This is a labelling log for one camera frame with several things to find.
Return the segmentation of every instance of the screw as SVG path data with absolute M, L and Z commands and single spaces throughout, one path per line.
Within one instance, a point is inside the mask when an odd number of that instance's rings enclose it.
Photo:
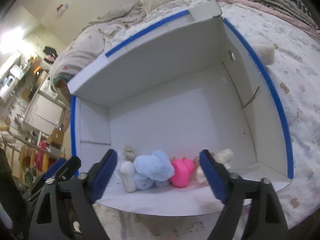
M 232 172 L 232 173 L 230 173 L 230 178 L 232 178 L 232 179 L 238 179 L 238 178 L 239 178 L 239 174 L 238 174 L 238 173 L 235 173 L 235 172 Z
M 52 183 L 54 183 L 54 178 L 48 178 L 48 179 L 46 179 L 46 181 L 45 181 L 45 183 L 46 184 L 52 184 Z
M 78 179 L 85 179 L 87 178 L 87 174 L 85 172 L 82 172 L 78 175 Z
M 263 179 L 262 179 L 262 182 L 263 182 L 264 184 L 270 184 L 270 183 L 271 183 L 270 179 L 267 179 L 267 178 L 263 178 Z

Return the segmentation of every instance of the light blue plush toy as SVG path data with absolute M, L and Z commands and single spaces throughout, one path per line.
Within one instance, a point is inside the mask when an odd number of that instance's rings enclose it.
M 154 181 L 158 187 L 165 187 L 169 184 L 168 179 L 174 175 L 174 168 L 168 156 L 162 151 L 137 156 L 133 164 L 137 171 L 134 180 L 139 189 L 150 188 Z

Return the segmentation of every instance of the pink toy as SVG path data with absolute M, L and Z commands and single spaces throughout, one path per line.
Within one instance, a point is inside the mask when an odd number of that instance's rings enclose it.
M 195 169 L 193 161 L 183 158 L 171 161 L 174 167 L 174 175 L 170 178 L 171 182 L 177 187 L 185 187 L 189 184 L 189 176 Z

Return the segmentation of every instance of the cabinet door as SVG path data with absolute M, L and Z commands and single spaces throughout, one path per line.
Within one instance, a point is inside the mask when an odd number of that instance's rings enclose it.
M 57 125 L 57 122 L 60 121 L 62 107 L 38 94 L 31 111 L 52 124 Z
M 38 129 L 39 131 L 48 135 L 51 134 L 52 130 L 55 128 L 54 124 L 48 122 L 47 120 L 43 119 L 42 117 L 33 112 L 30 112 L 28 114 L 25 122 L 30 126 L 34 127 L 35 129 Z

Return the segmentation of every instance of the white box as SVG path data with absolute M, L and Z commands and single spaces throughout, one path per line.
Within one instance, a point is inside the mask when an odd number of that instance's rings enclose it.
M 73 154 L 82 160 L 80 172 L 109 148 L 122 153 L 125 144 L 139 155 L 159 149 L 170 158 L 191 160 L 202 149 L 231 148 L 231 169 L 243 178 L 267 177 L 276 191 L 290 184 L 292 146 L 279 96 L 255 52 L 212 3 L 212 17 L 205 11 L 201 18 L 199 11 L 208 4 L 199 5 L 187 12 L 192 17 L 197 12 L 196 20 L 157 33 L 112 61 L 100 56 L 68 83 L 75 95 L 71 141 Z M 129 39 L 118 48 L 129 48 Z M 134 193 L 118 182 L 117 176 L 111 178 L 99 203 L 163 216 L 208 214 L 223 207 L 209 186 L 195 181 L 185 188 Z

